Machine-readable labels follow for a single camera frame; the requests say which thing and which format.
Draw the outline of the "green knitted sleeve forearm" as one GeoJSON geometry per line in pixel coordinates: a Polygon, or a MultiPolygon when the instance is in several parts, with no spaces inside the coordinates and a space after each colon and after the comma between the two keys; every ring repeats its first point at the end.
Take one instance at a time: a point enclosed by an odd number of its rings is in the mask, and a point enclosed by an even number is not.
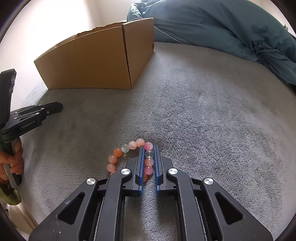
{"type": "Polygon", "coordinates": [[[8,205],[18,205],[22,202],[21,196],[17,189],[12,188],[9,182],[0,184],[1,199],[8,205]]]}

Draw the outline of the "person's left hand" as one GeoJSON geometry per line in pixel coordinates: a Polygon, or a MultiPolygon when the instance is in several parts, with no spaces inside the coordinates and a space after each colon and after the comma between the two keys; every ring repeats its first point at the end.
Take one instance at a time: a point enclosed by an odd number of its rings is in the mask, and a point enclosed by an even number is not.
{"type": "Polygon", "coordinates": [[[16,145],[15,145],[15,153],[13,156],[8,154],[5,151],[0,152],[0,163],[1,163],[1,181],[8,181],[8,176],[6,174],[6,171],[4,169],[4,164],[10,165],[10,172],[15,173],[17,175],[20,175],[23,173],[23,147],[22,147],[22,141],[20,138],[17,139],[16,145]]]}

